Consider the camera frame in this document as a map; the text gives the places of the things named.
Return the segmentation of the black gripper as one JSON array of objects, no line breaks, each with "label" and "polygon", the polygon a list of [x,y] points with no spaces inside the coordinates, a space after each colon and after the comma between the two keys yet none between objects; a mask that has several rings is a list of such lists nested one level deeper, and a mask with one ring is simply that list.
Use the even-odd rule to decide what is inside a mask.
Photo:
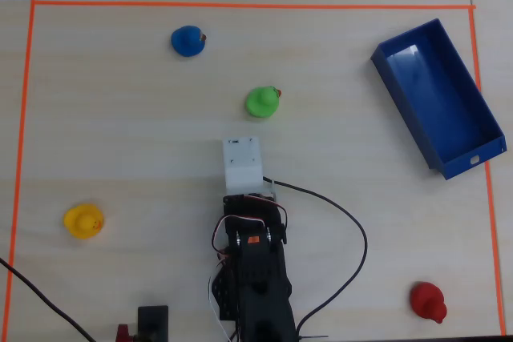
[{"label": "black gripper", "polygon": [[287,244],[288,213],[283,206],[263,195],[227,195],[223,198],[223,223],[228,242],[236,244],[236,234],[266,231],[271,241]]}]

